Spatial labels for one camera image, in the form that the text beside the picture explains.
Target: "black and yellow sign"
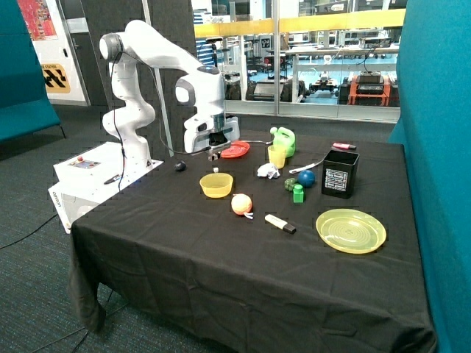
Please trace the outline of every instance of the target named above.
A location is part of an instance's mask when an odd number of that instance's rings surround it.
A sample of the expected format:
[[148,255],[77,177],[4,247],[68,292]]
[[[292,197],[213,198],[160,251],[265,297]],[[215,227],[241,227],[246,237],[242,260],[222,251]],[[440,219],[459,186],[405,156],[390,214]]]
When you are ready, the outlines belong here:
[[60,64],[43,64],[41,68],[47,93],[70,93],[71,86],[68,83],[64,67]]

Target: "green spray bottle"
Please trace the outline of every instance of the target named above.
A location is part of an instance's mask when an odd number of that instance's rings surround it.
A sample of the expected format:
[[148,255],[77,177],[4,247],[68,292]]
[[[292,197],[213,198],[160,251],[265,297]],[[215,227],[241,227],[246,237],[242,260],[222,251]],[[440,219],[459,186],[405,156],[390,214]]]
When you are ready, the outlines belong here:
[[270,134],[274,136],[274,145],[280,144],[286,147],[286,158],[292,157],[296,149],[296,136],[294,136],[294,132],[285,127],[281,127],[279,129],[272,127],[270,129]]

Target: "teal sofa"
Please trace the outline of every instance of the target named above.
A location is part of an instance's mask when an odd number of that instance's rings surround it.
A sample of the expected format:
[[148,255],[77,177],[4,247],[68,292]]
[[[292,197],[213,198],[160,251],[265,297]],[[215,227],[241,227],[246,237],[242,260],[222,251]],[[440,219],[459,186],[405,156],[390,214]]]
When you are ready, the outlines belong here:
[[1,15],[0,142],[60,125],[17,1],[3,0]]
[[400,120],[438,352],[471,352],[471,2],[410,0]]

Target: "poster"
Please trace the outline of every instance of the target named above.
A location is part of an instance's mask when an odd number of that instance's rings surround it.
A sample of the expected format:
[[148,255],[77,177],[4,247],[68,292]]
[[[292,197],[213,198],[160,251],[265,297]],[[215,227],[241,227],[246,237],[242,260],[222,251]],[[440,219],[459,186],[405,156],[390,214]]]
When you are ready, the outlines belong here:
[[57,39],[46,0],[18,0],[31,40]]

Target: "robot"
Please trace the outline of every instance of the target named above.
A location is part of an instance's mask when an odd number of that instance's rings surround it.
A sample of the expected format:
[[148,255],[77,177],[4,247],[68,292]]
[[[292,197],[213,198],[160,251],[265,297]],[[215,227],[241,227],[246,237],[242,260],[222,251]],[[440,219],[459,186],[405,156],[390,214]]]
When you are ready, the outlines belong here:
[[[324,55],[324,65],[330,65],[332,63],[332,57],[330,55]],[[319,75],[319,79],[315,83],[309,85],[309,91],[312,93],[318,90],[328,90],[334,93],[334,90],[339,86],[336,79],[331,79],[328,71],[323,71]]]
[[399,107],[397,77],[379,71],[350,74],[339,88],[339,104]]
[[218,68],[203,65],[139,20],[129,22],[124,32],[104,35],[99,49],[109,62],[113,93],[126,103],[103,117],[106,131],[122,142],[126,169],[143,168],[151,161],[147,140],[135,132],[155,119],[154,109],[139,89],[137,63],[187,73],[175,87],[179,103],[197,108],[196,115],[184,123],[186,153],[206,152],[209,160],[215,160],[239,139],[238,119],[224,112],[224,78]]

